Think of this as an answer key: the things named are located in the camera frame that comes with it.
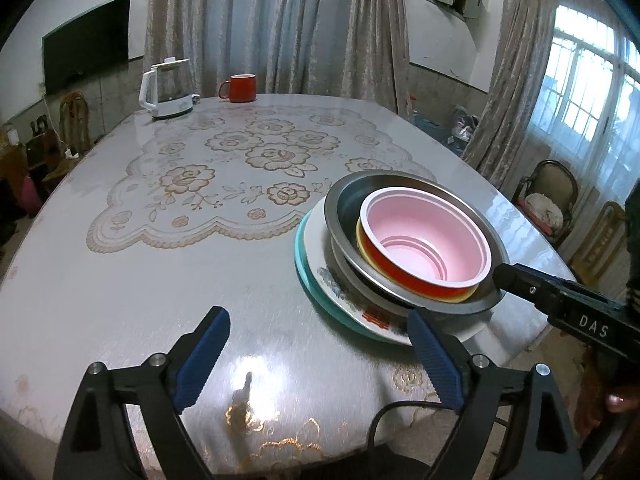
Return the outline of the right hand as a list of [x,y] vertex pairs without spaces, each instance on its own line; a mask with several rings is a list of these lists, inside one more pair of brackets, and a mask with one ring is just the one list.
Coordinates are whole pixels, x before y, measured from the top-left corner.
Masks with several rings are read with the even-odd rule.
[[605,405],[611,413],[626,413],[638,410],[640,391],[638,388],[631,388],[610,393],[606,396]]

